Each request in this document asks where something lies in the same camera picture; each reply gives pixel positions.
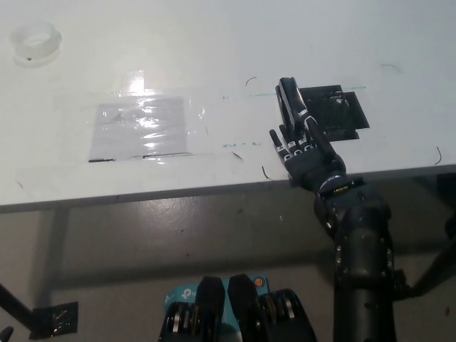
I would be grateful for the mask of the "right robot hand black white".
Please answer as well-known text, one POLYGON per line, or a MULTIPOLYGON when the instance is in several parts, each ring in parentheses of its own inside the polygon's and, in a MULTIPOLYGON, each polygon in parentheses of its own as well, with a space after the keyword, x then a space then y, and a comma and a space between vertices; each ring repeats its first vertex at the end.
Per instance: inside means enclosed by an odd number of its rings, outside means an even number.
POLYGON ((291 135, 284 125, 269 135, 275 150, 289 177, 295 185, 310 192, 320 188, 335 177, 346 175, 346 166, 333 149, 313 117, 304 120, 304 127, 298 135, 291 135))

